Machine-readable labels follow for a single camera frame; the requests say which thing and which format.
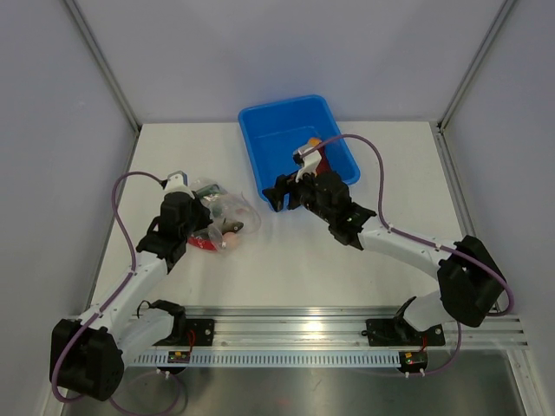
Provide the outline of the red fake chili pepper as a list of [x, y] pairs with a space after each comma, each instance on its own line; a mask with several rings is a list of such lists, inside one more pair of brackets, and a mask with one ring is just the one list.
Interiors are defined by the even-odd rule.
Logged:
[[201, 250], [206, 250], [206, 251], [216, 251], [217, 247], [214, 244], [214, 242], [205, 235], [193, 235], [190, 236], [187, 240], [187, 242], [194, 246], [197, 247]]

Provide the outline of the fake steak slice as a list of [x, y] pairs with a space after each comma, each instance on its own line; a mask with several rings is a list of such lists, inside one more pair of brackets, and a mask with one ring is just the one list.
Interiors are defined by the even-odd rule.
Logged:
[[[308, 145], [314, 147], [316, 145], [319, 145], [321, 142], [322, 141], [319, 138], [312, 137], [308, 140]], [[316, 175], [320, 175], [320, 174], [325, 173], [325, 172], [330, 172], [331, 167], [330, 167], [330, 163], [328, 161], [328, 158], [327, 158], [327, 155], [326, 155], [326, 152], [325, 152], [325, 147], [324, 146], [320, 147], [317, 151], [319, 152], [319, 154], [321, 156], [321, 160], [320, 160], [319, 165], [317, 166]]]

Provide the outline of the clear zip top bag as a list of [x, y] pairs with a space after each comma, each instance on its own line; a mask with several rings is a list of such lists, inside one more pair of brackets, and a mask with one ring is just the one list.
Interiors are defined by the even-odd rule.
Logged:
[[[197, 179], [191, 183], [191, 188], [195, 192], [200, 187], [209, 185], [212, 183], [218, 182], [201, 178]], [[251, 206], [248, 200], [244, 197], [242, 193], [231, 193], [227, 191], [227, 194], [218, 198], [213, 203], [206, 205], [201, 200], [202, 204], [207, 207], [210, 211], [212, 223], [208, 225], [207, 228], [201, 231], [196, 231], [192, 234], [193, 235], [205, 235], [208, 236], [216, 245], [216, 251], [209, 251], [209, 252], [218, 252], [218, 253], [225, 253], [231, 250], [225, 250], [222, 247], [222, 240], [223, 234], [220, 232], [220, 225], [222, 221], [226, 218], [228, 221], [235, 220], [241, 221], [244, 223], [244, 228], [238, 232], [240, 238], [240, 244], [242, 241], [252, 233], [258, 231], [261, 225], [261, 217], [259, 216], [258, 212]]]

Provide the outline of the fake egg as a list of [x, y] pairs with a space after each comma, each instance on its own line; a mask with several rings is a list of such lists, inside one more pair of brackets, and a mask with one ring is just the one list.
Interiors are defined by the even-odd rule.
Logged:
[[223, 235], [222, 247], [225, 250], [233, 250], [237, 248], [240, 244], [240, 238], [237, 233], [227, 232]]

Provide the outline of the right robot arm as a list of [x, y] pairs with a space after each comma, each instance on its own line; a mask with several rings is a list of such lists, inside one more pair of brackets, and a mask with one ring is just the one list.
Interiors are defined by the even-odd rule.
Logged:
[[387, 228], [378, 214], [354, 202], [335, 172], [281, 175], [263, 191], [274, 211], [300, 206], [328, 225], [339, 243], [392, 257], [436, 279], [439, 288], [412, 296], [390, 318], [367, 320], [364, 335], [372, 347], [444, 345], [441, 324], [458, 322], [477, 328], [490, 314], [506, 280], [476, 237], [440, 243]]

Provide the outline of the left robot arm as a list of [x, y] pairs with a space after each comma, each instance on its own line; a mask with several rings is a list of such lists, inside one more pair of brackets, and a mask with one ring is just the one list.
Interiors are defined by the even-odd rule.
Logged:
[[113, 291], [76, 318], [60, 320], [52, 330], [52, 392], [61, 389], [105, 401], [120, 385], [126, 367], [143, 351], [162, 341], [190, 340], [186, 309], [158, 300], [137, 321], [130, 320], [140, 301], [186, 253], [188, 238], [212, 222], [209, 209], [192, 191], [169, 192], [160, 214], [132, 249], [131, 264]]

